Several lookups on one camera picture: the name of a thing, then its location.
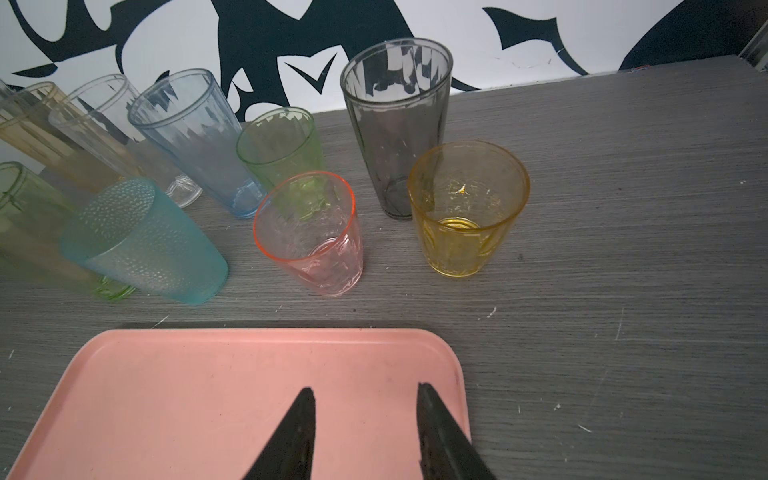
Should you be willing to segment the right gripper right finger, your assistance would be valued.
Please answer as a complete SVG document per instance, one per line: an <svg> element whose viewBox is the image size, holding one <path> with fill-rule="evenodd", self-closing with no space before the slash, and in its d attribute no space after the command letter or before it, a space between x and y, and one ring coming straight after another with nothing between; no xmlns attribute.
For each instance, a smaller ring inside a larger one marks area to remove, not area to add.
<svg viewBox="0 0 768 480"><path fill-rule="evenodd" d="M424 480L496 479L429 383L418 385L416 415Z"/></svg>

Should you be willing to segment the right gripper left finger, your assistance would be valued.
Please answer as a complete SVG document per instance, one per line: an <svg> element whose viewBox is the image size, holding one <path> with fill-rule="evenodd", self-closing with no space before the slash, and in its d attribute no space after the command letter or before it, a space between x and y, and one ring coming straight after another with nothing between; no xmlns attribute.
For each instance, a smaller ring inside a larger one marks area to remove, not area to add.
<svg viewBox="0 0 768 480"><path fill-rule="evenodd" d="M243 479L310 479L315 438L316 401L305 387Z"/></svg>

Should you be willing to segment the pink plastic tray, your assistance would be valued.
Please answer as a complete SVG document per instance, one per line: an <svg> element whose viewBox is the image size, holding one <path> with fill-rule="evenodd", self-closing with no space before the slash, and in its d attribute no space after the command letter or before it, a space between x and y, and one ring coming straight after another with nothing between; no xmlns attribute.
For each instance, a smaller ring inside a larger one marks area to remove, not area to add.
<svg viewBox="0 0 768 480"><path fill-rule="evenodd" d="M417 479L417 389L463 430L464 376L421 329L122 329L74 356L13 479L240 479L301 389L316 479Z"/></svg>

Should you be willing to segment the tall green glass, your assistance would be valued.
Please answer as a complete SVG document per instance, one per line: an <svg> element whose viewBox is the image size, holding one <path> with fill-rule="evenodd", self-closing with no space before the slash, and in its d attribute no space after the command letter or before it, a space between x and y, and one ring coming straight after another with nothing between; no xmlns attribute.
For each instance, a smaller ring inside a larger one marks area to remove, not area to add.
<svg viewBox="0 0 768 480"><path fill-rule="evenodd" d="M135 291L65 258L59 238L77 206L26 166L1 164L1 274L116 301Z"/></svg>

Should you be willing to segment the tall dark grey glass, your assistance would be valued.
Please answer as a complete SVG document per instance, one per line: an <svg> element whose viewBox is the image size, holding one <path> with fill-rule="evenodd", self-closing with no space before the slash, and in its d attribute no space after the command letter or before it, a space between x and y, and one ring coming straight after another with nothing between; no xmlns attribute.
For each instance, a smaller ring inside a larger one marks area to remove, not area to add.
<svg viewBox="0 0 768 480"><path fill-rule="evenodd" d="M407 180L442 143L454 61L443 44L400 38L375 44L344 67L340 86L381 208L412 218Z"/></svg>

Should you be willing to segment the clear stemmed glass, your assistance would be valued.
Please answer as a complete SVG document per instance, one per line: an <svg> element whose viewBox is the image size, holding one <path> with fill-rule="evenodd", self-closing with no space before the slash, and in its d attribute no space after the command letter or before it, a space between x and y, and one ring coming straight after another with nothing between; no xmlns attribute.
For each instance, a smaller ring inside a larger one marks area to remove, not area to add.
<svg viewBox="0 0 768 480"><path fill-rule="evenodd" d="M154 181L184 208L197 200L202 188L129 122L129 109L138 96L125 75L102 76L66 96L48 120L118 173Z"/></svg>

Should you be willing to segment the tall amber glass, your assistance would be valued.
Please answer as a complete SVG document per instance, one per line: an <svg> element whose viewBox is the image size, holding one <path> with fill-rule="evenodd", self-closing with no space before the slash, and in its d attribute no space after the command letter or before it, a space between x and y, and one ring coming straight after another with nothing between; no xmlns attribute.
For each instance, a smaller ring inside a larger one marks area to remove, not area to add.
<svg viewBox="0 0 768 480"><path fill-rule="evenodd" d="M44 81L1 100L1 139L83 190L98 193L123 179L48 120L66 95Z"/></svg>

